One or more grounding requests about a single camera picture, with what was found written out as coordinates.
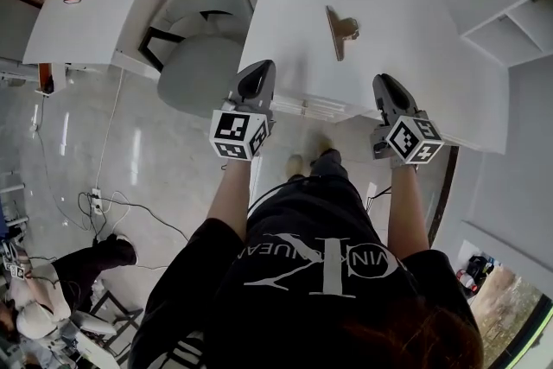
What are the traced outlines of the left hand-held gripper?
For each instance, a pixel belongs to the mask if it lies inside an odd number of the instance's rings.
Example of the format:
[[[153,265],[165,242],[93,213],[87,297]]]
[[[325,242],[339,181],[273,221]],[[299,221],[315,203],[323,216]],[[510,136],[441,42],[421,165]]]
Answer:
[[[251,162],[259,154],[275,123],[270,109],[275,84],[273,60],[255,62],[237,73],[231,102],[213,111],[209,141],[219,158]]]

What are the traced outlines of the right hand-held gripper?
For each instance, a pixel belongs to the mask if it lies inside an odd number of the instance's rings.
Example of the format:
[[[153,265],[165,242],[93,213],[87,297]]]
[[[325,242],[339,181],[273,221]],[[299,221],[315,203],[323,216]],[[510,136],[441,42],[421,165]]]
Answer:
[[[382,123],[370,135],[375,160],[396,156],[402,163],[428,164],[445,142],[425,111],[417,112],[416,101],[409,91],[387,73],[378,74],[372,82],[377,109],[382,119],[391,111],[404,111],[414,116],[395,116],[392,123]]]

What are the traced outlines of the large metal binder clip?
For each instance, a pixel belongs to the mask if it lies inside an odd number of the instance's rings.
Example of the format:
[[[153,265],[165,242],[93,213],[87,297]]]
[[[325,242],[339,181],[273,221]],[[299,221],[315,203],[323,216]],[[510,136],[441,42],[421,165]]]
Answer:
[[[359,37],[358,22],[351,18],[340,19],[334,9],[326,6],[327,20],[331,31],[337,61],[345,57],[345,42],[355,41]]]

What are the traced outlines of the person's left forearm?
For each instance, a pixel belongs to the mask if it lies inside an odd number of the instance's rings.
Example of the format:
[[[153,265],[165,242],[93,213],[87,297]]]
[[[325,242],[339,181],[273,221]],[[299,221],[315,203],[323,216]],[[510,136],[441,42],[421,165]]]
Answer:
[[[250,200],[251,163],[230,160],[207,212],[208,219],[228,225],[244,241]]]

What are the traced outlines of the white desk with drawers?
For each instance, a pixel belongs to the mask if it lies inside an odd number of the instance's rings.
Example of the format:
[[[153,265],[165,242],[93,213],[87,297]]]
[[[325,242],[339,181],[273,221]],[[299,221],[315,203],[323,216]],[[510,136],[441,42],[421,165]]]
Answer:
[[[337,61],[326,6],[358,22]],[[441,134],[501,154],[508,133],[507,69],[457,33],[445,0],[257,0],[241,65],[270,59],[276,93],[375,110],[373,78],[388,73]]]

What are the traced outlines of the person's right shoe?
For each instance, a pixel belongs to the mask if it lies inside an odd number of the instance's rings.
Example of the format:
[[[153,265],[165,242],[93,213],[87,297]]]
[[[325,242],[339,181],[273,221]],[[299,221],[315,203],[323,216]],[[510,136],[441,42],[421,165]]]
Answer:
[[[316,132],[308,140],[308,153],[313,158],[318,158],[328,150],[334,148],[332,139],[322,132]]]

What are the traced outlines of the person's shoe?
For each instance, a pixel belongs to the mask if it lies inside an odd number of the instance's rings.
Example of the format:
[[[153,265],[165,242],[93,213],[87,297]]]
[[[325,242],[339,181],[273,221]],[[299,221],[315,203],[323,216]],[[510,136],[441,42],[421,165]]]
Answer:
[[[318,158],[328,150],[334,148],[332,139],[322,132],[316,132],[308,140],[308,153],[313,158]]]
[[[287,181],[303,177],[304,162],[300,155],[292,155],[285,164],[285,176]]]

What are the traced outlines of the person's left shoe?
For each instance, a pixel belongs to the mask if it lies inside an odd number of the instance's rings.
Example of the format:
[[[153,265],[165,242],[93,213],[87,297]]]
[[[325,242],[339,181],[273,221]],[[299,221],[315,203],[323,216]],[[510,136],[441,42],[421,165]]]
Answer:
[[[287,181],[303,177],[304,162],[300,155],[292,155],[285,164],[285,176]]]

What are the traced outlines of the plain white desk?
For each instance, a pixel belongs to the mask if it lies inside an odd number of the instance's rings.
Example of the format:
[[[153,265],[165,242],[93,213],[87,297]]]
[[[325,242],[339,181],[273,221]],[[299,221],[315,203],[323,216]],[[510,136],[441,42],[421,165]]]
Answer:
[[[23,56],[39,63],[103,64],[132,56],[163,0],[45,0]]]

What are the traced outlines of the black bag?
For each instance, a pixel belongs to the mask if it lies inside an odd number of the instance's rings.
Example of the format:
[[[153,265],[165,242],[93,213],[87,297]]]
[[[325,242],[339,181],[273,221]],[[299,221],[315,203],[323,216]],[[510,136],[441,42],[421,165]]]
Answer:
[[[490,261],[485,256],[473,255],[468,259],[466,272],[472,277],[477,286],[481,286],[493,270],[493,261]]]

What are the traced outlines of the red cap plastic bottle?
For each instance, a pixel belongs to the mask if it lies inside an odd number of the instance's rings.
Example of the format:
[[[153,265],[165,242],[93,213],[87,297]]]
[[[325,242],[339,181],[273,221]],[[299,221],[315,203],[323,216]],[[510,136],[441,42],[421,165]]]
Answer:
[[[473,296],[474,290],[476,288],[473,277],[470,274],[468,274],[465,270],[459,270],[456,273],[456,276],[465,296],[468,298]]]

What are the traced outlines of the orange desk drawer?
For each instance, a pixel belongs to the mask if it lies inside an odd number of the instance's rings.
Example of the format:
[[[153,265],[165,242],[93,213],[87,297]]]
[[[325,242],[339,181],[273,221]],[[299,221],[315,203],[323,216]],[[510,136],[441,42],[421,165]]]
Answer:
[[[40,63],[38,65],[39,89],[42,95],[49,96],[54,92],[54,77],[51,63]]]

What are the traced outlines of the person's black printed shirt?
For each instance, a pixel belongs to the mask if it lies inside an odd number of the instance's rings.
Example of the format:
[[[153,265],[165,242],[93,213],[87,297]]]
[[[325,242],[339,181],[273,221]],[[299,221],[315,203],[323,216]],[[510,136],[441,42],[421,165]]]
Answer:
[[[129,369],[480,369],[445,254],[396,257],[338,176],[288,185],[241,239],[207,219],[152,290]]]

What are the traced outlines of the grey stool seat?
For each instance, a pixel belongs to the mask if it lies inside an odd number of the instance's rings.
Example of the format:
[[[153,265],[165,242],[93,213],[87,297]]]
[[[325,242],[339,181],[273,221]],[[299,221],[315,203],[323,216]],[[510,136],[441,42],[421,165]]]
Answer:
[[[71,321],[82,330],[97,335],[115,335],[117,330],[112,324],[104,321],[95,315],[87,314],[81,311],[75,311],[71,316]]]

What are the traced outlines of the black metal frame stand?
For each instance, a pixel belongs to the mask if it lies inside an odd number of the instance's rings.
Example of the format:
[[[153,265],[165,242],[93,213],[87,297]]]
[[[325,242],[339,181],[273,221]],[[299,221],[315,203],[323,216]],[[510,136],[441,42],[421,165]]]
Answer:
[[[110,326],[115,328],[113,334],[110,333],[92,333],[92,340],[99,344],[104,350],[111,353],[116,358],[119,364],[123,364],[129,357],[130,342],[122,347],[121,350],[114,350],[112,346],[118,344],[124,337],[129,337],[131,330],[136,332],[138,330],[138,320],[143,309],[128,309],[126,308],[108,289],[99,298],[99,300],[92,305],[89,313],[101,320],[100,311],[102,309],[114,308],[115,313],[111,321],[108,321]]]

